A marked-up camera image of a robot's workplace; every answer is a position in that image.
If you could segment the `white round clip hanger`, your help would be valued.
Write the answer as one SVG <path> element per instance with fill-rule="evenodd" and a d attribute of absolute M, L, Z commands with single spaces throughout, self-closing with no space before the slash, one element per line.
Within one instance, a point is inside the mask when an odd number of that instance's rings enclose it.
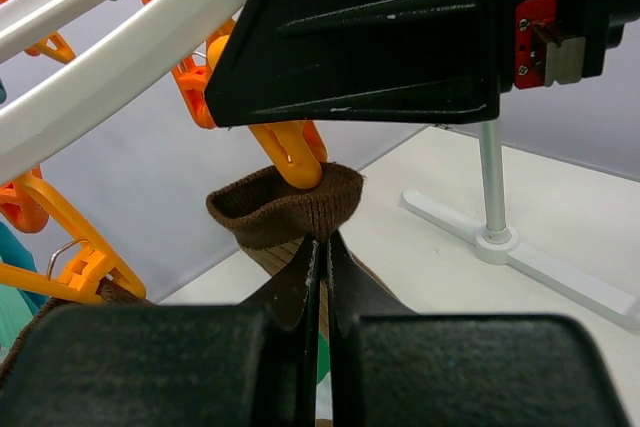
<path fill-rule="evenodd" d="M 9 59 L 104 0 L 8 0 L 1 56 Z M 10 264 L 3 284 L 97 304 L 110 279 L 137 297 L 146 289 L 99 232 L 50 184 L 40 164 L 106 121 L 203 43 L 229 49 L 231 17 L 247 0 L 152 0 L 86 52 L 1 111 L 1 211 L 35 232 L 54 219 L 81 245 L 58 277 Z"/>

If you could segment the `mint patterned sock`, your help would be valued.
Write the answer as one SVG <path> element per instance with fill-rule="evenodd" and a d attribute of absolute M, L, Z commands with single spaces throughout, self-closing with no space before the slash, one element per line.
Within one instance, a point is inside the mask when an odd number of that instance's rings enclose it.
<path fill-rule="evenodd" d="M 1 224 L 1 262 L 37 271 L 31 253 L 4 223 Z M 1 361 L 8 356 L 18 335 L 47 300 L 41 294 L 1 285 Z"/>

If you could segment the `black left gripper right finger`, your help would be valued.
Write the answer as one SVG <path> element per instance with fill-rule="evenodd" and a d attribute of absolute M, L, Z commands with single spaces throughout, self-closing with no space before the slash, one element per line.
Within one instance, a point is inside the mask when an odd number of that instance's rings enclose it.
<path fill-rule="evenodd" d="M 337 426 L 626 426 L 602 356 L 555 314 L 419 314 L 327 244 Z"/>

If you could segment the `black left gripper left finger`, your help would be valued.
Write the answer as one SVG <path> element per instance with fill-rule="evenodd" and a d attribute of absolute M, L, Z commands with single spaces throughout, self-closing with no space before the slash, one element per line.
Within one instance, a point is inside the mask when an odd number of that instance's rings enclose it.
<path fill-rule="evenodd" d="M 64 306 L 27 335 L 5 426 L 311 426 L 320 245 L 226 306 Z"/>

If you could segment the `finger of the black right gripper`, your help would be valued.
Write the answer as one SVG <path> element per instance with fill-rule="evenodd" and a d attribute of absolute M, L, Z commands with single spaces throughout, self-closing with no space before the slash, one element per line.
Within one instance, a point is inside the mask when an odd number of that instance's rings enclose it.
<path fill-rule="evenodd" d="M 205 91 L 214 121 L 470 124 L 513 82 L 519 0 L 247 0 Z"/>

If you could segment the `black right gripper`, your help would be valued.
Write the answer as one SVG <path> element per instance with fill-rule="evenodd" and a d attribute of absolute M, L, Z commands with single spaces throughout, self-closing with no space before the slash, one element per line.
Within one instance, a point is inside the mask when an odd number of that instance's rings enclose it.
<path fill-rule="evenodd" d="M 501 84 L 531 89 L 597 77 L 639 0 L 502 0 Z"/>

